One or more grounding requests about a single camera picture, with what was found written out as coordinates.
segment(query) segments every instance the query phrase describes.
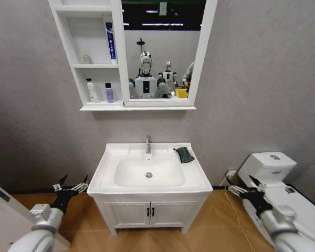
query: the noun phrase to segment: white sink basin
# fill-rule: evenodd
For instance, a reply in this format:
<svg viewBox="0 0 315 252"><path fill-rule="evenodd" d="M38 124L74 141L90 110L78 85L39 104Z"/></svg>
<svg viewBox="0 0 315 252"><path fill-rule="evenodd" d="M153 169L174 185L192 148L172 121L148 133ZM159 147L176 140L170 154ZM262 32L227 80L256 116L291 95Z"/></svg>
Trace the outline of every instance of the white sink basin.
<svg viewBox="0 0 315 252"><path fill-rule="evenodd" d="M182 164L173 149L187 147L195 160ZM88 188L100 194L210 192L206 178L190 143L107 144Z"/></svg>
<svg viewBox="0 0 315 252"><path fill-rule="evenodd" d="M117 166L114 182L132 188L172 187L182 185L184 175L180 161L175 158L123 159Z"/></svg>

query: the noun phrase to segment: mirror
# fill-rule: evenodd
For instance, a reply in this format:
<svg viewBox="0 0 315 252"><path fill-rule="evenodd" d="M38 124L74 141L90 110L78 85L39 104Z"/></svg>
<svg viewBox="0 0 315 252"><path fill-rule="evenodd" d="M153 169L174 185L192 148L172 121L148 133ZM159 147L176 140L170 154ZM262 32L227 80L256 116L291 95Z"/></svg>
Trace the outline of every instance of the mirror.
<svg viewBox="0 0 315 252"><path fill-rule="evenodd" d="M122 0L131 99L188 98L205 0Z"/></svg>

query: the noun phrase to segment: faucet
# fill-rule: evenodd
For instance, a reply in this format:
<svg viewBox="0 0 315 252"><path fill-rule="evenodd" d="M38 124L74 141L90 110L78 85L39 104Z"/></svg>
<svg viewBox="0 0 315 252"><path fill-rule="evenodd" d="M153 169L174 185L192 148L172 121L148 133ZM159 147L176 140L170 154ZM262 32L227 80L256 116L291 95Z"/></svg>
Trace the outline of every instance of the faucet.
<svg viewBox="0 0 315 252"><path fill-rule="evenodd" d="M147 149L146 149L146 154L151 154L151 142L152 142L152 137L150 135L146 136L146 145L147 145Z"/></svg>

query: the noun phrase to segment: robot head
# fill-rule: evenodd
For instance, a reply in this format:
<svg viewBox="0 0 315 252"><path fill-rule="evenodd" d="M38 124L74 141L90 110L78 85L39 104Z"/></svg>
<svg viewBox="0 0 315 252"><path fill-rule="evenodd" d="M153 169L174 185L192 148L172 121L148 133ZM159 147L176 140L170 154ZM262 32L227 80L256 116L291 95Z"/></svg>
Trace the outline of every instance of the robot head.
<svg viewBox="0 0 315 252"><path fill-rule="evenodd" d="M140 69L144 75L149 75L152 68L152 56L148 51L143 51L140 55Z"/></svg>
<svg viewBox="0 0 315 252"><path fill-rule="evenodd" d="M172 70L172 63L169 60L167 60L167 62L166 62L166 68L167 68L167 71Z"/></svg>

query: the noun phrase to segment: wooden floor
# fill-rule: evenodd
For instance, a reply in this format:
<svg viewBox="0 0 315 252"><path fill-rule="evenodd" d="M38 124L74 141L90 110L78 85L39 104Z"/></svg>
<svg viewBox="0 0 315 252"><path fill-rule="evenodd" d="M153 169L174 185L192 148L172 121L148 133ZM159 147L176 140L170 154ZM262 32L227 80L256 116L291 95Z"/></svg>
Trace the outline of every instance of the wooden floor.
<svg viewBox="0 0 315 252"><path fill-rule="evenodd" d="M241 225L255 251L273 252L245 212L240 199L228 193ZM51 203L54 194L18 194L14 197L31 209L37 203ZM74 197L59 233L72 242L70 252L100 251L251 251L223 190L214 191L199 212L188 234L179 228L121 229L110 235L95 202L86 193Z"/></svg>

